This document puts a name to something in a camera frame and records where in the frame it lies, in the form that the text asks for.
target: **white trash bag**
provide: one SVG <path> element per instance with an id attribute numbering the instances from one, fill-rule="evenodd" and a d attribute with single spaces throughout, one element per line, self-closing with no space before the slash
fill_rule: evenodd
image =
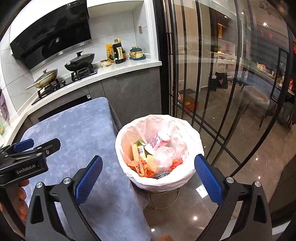
<path id="1" fill-rule="evenodd" d="M 127 166 L 133 160 L 131 145 L 138 140 L 147 144 L 159 131 L 168 133 L 170 141 L 166 146 L 174 148 L 177 158 L 181 157 L 183 163 L 160 179 L 140 177 Z M 195 173 L 196 155 L 204 155 L 199 133 L 187 121 L 169 115 L 148 115 L 126 124 L 116 137 L 115 150 L 124 173 L 138 187 L 149 191 L 169 191 L 181 187 Z"/>

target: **gas stove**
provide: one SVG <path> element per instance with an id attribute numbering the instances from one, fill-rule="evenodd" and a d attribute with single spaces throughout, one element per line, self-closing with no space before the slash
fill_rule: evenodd
<path id="1" fill-rule="evenodd" d="M 70 85 L 78 80 L 82 80 L 83 78 L 86 78 L 88 76 L 94 75 L 98 73 L 98 69 L 94 69 L 92 64 L 86 68 L 80 69 L 78 71 L 72 72 L 71 77 L 59 81 L 58 79 L 55 79 L 53 82 L 51 82 L 49 85 L 46 87 L 38 90 L 38 98 L 32 103 L 34 105 L 37 103 L 39 100 L 43 99 L 44 97 L 52 94 L 53 92 Z"/>

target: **bolt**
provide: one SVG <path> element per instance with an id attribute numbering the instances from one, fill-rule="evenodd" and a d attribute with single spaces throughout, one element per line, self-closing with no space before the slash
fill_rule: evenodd
<path id="1" fill-rule="evenodd" d="M 37 188 L 41 188 L 42 186 L 43 186 L 43 184 L 41 182 L 36 184 Z"/>
<path id="2" fill-rule="evenodd" d="M 255 186 L 256 186 L 256 187 L 261 187 L 261 182 L 256 181 L 256 182 L 255 182 Z"/>
<path id="3" fill-rule="evenodd" d="M 64 184 L 69 184 L 71 182 L 71 178 L 69 177 L 66 177 L 64 180 L 63 180 L 63 183 Z"/>
<path id="4" fill-rule="evenodd" d="M 232 177 L 228 177 L 228 178 L 226 178 L 226 181 L 228 183 L 233 183 L 234 182 L 234 179 Z"/>

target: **blue textured pad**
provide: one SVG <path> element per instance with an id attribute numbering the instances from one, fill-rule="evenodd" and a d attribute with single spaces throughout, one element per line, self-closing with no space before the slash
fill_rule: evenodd
<path id="1" fill-rule="evenodd" d="M 100 156 L 96 158 L 96 160 L 92 163 L 88 170 L 86 171 L 85 175 L 81 178 L 80 182 L 77 184 L 74 193 L 74 201 L 77 206 L 79 204 L 84 203 L 94 184 L 96 183 L 101 171 L 103 169 L 103 161 Z"/>
<path id="2" fill-rule="evenodd" d="M 24 140 L 22 142 L 14 144 L 14 147 L 12 148 L 14 153 L 23 152 L 25 150 L 28 150 L 34 146 L 34 141 L 32 139 Z"/>
<path id="3" fill-rule="evenodd" d="M 197 155 L 194 159 L 194 167 L 196 173 L 200 177 L 205 189 L 207 190 L 209 197 L 211 198 L 212 202 L 221 206 L 223 203 L 223 192 L 222 187 L 213 175 L 212 171 L 205 163 L 204 157 L 201 155 Z"/>

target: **bottle label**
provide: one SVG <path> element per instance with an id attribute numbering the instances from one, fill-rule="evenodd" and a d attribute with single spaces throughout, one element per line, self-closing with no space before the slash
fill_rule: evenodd
<path id="1" fill-rule="evenodd" d="M 116 49 L 118 52 L 118 60 L 123 59 L 122 47 L 117 47 Z"/>

